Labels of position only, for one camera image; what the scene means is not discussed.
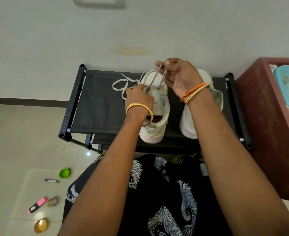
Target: orange thread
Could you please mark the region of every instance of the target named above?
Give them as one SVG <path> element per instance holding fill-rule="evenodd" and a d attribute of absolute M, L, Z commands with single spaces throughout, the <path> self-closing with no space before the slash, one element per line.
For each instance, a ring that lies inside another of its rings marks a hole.
<path fill-rule="evenodd" d="M 186 98 L 187 96 L 191 95 L 191 93 L 192 93 L 193 91 L 195 91 L 196 89 L 202 87 L 202 86 L 205 85 L 205 84 L 207 84 L 207 83 L 199 84 L 199 85 L 197 85 L 196 87 L 194 87 L 193 89 L 187 91 L 186 94 L 184 94 L 184 96 L 181 98 L 181 102 L 184 102 L 184 98 Z"/>

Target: right hand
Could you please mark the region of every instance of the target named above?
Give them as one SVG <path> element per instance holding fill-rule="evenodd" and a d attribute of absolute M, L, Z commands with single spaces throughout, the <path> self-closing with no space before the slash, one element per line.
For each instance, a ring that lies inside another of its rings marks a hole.
<path fill-rule="evenodd" d="M 155 65 L 161 65 L 161 61 L 156 61 Z M 179 58 L 166 59 L 160 69 L 163 74 L 166 68 L 164 82 L 168 87 L 172 88 L 178 97 L 182 97 L 187 91 L 193 89 L 197 85 L 203 83 L 197 69 L 188 61 Z"/>

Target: white wall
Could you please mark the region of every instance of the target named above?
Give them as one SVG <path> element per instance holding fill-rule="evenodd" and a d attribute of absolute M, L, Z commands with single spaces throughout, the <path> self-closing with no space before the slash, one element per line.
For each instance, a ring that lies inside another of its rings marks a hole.
<path fill-rule="evenodd" d="M 259 57 L 289 57 L 289 0 L 0 0 L 0 97 L 68 100 L 78 66 L 143 72 L 180 57 L 238 77 Z"/>

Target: maroon wooden cabinet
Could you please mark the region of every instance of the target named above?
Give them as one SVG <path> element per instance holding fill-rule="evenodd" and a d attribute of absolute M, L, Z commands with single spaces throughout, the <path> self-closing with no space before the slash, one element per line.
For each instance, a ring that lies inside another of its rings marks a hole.
<path fill-rule="evenodd" d="M 289 59 L 258 59 L 236 86 L 252 140 L 250 153 L 280 197 L 289 200 L 289 113 L 269 64 L 289 65 Z"/>

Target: gold bracelet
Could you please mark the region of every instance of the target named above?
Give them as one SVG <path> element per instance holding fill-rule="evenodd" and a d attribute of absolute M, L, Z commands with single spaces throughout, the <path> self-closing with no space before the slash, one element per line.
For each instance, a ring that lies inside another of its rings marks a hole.
<path fill-rule="evenodd" d="M 210 84 L 206 84 L 206 85 L 203 85 L 201 86 L 200 88 L 198 88 L 196 91 L 194 91 L 186 100 L 185 100 L 185 103 L 188 104 L 188 102 L 200 91 L 202 90 L 203 88 L 205 87 L 208 87 Z"/>
<path fill-rule="evenodd" d="M 131 107 L 137 106 L 137 105 L 138 105 L 138 106 L 142 106 L 142 107 L 146 108 L 146 109 L 149 111 L 149 113 L 150 113 L 150 115 L 151 115 L 150 122 L 147 123 L 146 125 L 141 126 L 141 127 L 148 126 L 148 125 L 152 122 L 152 120 L 153 120 L 153 113 L 152 113 L 152 111 L 151 111 L 146 105 L 143 105 L 143 104 L 141 104 L 141 103 L 131 103 L 130 105 L 128 105 L 128 107 L 127 107 L 127 109 L 126 109 L 126 116 L 127 116 L 128 110 L 129 110 Z"/>

